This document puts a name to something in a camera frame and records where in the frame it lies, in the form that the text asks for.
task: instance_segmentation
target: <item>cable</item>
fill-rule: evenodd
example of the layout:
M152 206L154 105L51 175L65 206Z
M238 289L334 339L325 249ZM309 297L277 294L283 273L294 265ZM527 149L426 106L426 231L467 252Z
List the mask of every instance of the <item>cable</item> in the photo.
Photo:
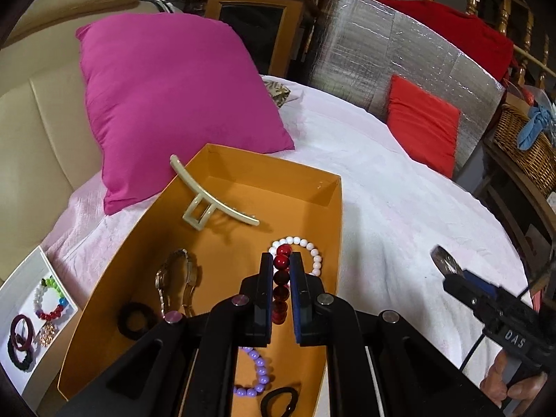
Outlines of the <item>cable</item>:
M537 273L537 275L529 283L529 285L527 287L525 287L525 289L518 295L518 300L520 300L523 297L524 294L526 294L529 290L531 290L531 288L533 288L535 285L537 285L539 283L539 281L544 277L544 275L553 268L555 262L556 262L556 258L553 255L551 255L550 260L543 267L543 269L540 270L540 272Z
M475 350L479 347L480 343L483 341L483 338L485 338L485 334L481 334L479 336L479 338L477 339L477 341L475 342L475 344L471 347L471 349L467 353L467 356L465 356L465 359L463 359L463 362L461 363L461 367L459 368L459 371L463 372L463 369L465 368L465 366L469 362L469 359L471 359L471 356L473 356L473 353L475 352Z

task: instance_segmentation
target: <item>human hand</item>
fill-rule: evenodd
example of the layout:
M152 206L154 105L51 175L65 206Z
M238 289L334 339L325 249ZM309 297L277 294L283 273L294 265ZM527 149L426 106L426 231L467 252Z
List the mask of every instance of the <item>human hand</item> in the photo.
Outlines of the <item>human hand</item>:
M480 389L498 407L502 406L502 401L506 397L522 400L512 416L521 415L535 399L540 389L547 381L546 373L533 376L514 384L510 389L502 382L502 372L508 364L508 356L501 350L494 359L486 378L481 381Z

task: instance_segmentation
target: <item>black hair tie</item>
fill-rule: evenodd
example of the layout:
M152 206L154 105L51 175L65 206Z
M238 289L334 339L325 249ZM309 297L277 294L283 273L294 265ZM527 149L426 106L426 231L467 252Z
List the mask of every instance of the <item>black hair tie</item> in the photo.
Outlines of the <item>black hair tie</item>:
M15 335L15 340L16 340L16 343L21 344L21 345L23 345L25 343L25 340L19 334ZM31 348L27 348L27 350L25 350L25 359L23 359L23 361L20 361L16 356L16 349L13 346L12 339L9 338L8 339L8 356L9 356L10 361L12 361L13 365L15 365L21 371L27 371L27 370L29 370L29 367L31 366L31 362L33 361L33 350Z
M290 417L290 415L295 411L297 406L297 400L299 398L299 393L293 387L280 387L279 389L274 389L267 393L261 400L261 415L262 417L269 417L269 402L274 397L281 394L291 394L290 404L287 405L286 411L282 414L282 417Z
M130 318L131 314L135 312L139 312L145 317L145 326L137 331L133 331L127 326L127 320ZM158 320L154 310L142 302L128 302L126 305L122 306L118 313L118 330L121 335L130 340L139 340L155 327L157 322Z

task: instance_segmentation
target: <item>purple bead bracelet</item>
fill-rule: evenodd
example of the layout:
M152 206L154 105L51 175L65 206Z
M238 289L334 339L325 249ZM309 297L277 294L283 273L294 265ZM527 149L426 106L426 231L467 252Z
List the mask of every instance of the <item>purple bead bracelet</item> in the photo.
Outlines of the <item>purple bead bracelet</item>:
M266 363L257 350L248 346L241 347L250 358L255 362L255 371L257 372L257 384L253 387L234 386L234 394L237 396L252 396L255 397L265 390L266 385L270 382L267 375Z

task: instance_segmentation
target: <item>silver insulation panel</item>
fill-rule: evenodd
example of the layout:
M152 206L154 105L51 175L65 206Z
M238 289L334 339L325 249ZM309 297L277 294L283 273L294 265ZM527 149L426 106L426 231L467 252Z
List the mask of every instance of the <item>silver insulation panel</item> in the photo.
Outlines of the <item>silver insulation panel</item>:
M328 0L308 57L308 84L386 122L390 79L407 78L461 110L457 173L504 88L442 36L375 0Z

